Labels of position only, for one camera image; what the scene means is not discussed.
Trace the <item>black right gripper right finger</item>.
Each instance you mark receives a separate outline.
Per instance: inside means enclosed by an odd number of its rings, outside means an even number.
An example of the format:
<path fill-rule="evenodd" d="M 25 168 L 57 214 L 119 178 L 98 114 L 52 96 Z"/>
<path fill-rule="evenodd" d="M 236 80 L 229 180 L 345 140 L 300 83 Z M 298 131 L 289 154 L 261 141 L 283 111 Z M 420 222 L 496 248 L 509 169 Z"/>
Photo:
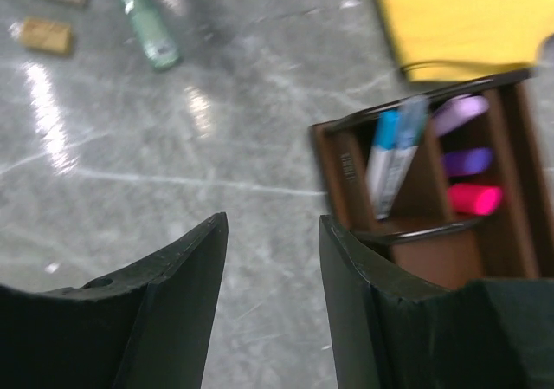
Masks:
<path fill-rule="evenodd" d="M 444 289 L 329 216 L 319 220 L 319 254 L 339 387 L 552 387 L 552 281 Z"/>

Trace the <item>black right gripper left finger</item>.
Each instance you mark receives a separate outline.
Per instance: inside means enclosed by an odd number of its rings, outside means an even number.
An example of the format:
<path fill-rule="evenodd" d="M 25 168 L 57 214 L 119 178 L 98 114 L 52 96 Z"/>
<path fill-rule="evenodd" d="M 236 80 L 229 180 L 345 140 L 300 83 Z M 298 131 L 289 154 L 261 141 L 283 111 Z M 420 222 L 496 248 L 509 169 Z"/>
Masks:
<path fill-rule="evenodd" d="M 228 234 L 219 212 L 82 287 L 2 286 L 2 387 L 200 387 Z"/>

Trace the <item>pink highlighter marker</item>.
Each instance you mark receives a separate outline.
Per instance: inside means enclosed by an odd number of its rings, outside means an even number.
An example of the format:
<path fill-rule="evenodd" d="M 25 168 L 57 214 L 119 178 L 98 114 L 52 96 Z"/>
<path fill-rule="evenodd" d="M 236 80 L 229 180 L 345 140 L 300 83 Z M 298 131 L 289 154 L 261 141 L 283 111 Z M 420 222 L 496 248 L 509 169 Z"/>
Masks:
<path fill-rule="evenodd" d="M 458 183 L 448 188 L 448 197 L 458 213 L 488 216 L 498 208 L 503 191 L 493 185 Z"/>

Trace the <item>purple capped marker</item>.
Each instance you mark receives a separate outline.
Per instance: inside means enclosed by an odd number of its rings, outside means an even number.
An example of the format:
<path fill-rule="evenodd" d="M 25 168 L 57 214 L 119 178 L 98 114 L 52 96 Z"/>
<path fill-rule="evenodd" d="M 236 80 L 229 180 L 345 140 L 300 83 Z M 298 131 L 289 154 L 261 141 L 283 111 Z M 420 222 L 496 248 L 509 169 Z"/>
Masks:
<path fill-rule="evenodd" d="M 445 172 L 450 178 L 480 174 L 493 162 L 493 150 L 488 147 L 447 152 L 442 156 Z"/>

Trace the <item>blue capped marker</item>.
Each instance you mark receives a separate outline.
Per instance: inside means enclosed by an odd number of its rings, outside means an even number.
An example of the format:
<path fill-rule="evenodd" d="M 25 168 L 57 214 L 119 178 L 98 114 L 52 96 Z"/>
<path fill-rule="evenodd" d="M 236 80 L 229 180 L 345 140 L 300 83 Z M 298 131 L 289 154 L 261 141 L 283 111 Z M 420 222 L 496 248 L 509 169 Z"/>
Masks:
<path fill-rule="evenodd" d="M 366 184 L 374 216 L 377 216 L 383 183 L 395 148 L 399 113 L 395 110 L 382 112 L 377 119 L 366 171 Z"/>

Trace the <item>lilac highlighter marker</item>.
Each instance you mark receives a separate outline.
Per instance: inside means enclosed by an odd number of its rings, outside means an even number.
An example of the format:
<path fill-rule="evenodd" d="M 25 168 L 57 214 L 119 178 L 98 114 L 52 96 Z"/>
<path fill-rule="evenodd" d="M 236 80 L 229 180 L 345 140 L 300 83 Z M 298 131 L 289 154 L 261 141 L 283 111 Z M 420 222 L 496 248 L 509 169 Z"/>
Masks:
<path fill-rule="evenodd" d="M 447 100 L 435 111 L 432 121 L 437 136 L 452 132 L 486 112 L 489 103 L 481 95 L 460 95 Z"/>

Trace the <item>clear blue ballpoint pen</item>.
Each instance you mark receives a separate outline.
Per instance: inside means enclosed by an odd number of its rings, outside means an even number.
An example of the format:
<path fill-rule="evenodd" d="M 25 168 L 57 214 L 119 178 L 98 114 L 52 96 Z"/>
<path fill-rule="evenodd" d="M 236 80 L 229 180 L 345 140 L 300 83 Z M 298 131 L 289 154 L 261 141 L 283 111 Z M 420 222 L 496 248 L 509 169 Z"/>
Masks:
<path fill-rule="evenodd" d="M 428 118 L 429 97 L 417 95 L 404 100 L 399 108 L 399 127 L 389 170 L 377 206 L 377 218 L 389 216 L 396 195 L 416 153 Z"/>

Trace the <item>yellow small eraser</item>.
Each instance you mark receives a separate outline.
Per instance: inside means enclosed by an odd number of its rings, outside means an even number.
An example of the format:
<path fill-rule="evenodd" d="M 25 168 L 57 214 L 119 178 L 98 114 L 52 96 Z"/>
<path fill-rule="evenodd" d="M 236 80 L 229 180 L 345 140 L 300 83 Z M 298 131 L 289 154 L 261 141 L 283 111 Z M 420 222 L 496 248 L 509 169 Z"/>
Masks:
<path fill-rule="evenodd" d="M 69 23 L 30 16 L 13 23 L 9 31 L 26 49 L 52 55 L 73 53 L 73 29 Z"/>

